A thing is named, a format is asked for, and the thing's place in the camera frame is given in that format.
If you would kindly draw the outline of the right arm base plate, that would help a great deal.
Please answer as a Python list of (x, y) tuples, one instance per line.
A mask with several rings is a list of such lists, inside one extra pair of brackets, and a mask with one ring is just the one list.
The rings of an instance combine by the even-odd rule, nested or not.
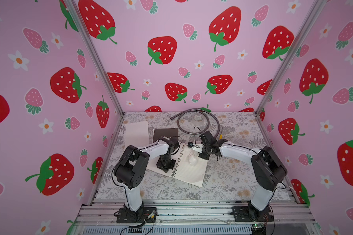
[(273, 213), (269, 206), (262, 211), (259, 211), (252, 205), (232, 207), (230, 215), (234, 217), (236, 222), (274, 222)]

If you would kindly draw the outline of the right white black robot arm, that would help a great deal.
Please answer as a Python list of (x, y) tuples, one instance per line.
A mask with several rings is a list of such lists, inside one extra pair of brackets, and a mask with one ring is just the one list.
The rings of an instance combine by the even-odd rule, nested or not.
[(266, 146), (264, 148), (249, 148), (230, 143), (226, 139), (217, 140), (207, 131), (201, 134), (201, 153), (199, 157), (208, 160), (215, 155), (217, 160), (221, 157), (232, 158), (247, 163), (253, 168), (257, 188), (250, 200), (246, 214), (252, 217), (258, 216), (269, 206), (279, 184), (287, 175), (287, 169), (275, 153)]

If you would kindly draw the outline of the aluminium rail frame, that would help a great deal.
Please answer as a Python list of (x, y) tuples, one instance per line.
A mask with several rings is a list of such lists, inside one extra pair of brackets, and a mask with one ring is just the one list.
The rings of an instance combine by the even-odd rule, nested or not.
[(147, 222), (118, 223), (122, 201), (97, 200), (81, 207), (72, 235), (321, 235), (306, 205), (273, 201), (255, 221), (245, 216), (246, 201), (145, 202), (156, 217)]

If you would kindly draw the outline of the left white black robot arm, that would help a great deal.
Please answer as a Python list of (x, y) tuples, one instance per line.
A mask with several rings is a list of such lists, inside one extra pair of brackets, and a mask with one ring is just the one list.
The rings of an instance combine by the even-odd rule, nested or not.
[(112, 176), (125, 189), (125, 208), (138, 213), (143, 208), (139, 185), (144, 179), (150, 160), (158, 158), (156, 168), (167, 173), (174, 169), (172, 159), (179, 150), (179, 136), (161, 137), (156, 142), (143, 147), (128, 146), (114, 167)]

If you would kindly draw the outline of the torn white notebook page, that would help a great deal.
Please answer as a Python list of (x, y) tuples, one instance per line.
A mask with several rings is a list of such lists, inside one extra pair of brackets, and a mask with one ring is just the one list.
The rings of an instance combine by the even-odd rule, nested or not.
[(147, 121), (125, 124), (125, 148), (130, 145), (135, 147), (147, 146), (149, 143), (149, 129)]

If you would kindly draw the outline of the clear tape roll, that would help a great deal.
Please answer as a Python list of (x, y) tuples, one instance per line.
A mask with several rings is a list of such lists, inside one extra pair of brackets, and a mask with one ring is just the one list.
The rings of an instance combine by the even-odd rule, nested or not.
[(193, 123), (194, 125), (196, 126), (200, 126), (200, 125), (203, 125), (205, 123), (205, 117), (201, 114), (196, 114), (193, 116)]

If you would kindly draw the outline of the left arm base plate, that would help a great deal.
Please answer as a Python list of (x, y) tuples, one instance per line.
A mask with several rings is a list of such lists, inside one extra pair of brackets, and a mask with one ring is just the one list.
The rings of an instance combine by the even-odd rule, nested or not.
[(142, 223), (144, 221), (154, 223), (156, 216), (156, 207), (142, 207), (138, 211), (131, 211), (124, 206), (118, 212), (116, 223)]

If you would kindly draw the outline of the dark grey spiral notebook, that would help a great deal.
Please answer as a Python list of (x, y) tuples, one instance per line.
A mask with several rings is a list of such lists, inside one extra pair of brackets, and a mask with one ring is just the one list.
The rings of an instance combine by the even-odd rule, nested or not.
[(178, 136), (178, 128), (156, 128), (153, 132), (153, 143), (157, 142), (157, 140), (161, 137), (177, 137)]

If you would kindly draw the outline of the white spiral notebook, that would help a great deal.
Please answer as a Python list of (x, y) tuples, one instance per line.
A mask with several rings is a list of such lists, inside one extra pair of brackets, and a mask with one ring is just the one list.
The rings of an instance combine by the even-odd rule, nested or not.
[(200, 158), (199, 153), (186, 144), (181, 144), (177, 154), (172, 156), (172, 160), (175, 160), (176, 163), (174, 168), (168, 172), (157, 168), (158, 160), (159, 157), (150, 160), (147, 169), (197, 187), (203, 186), (208, 160)]

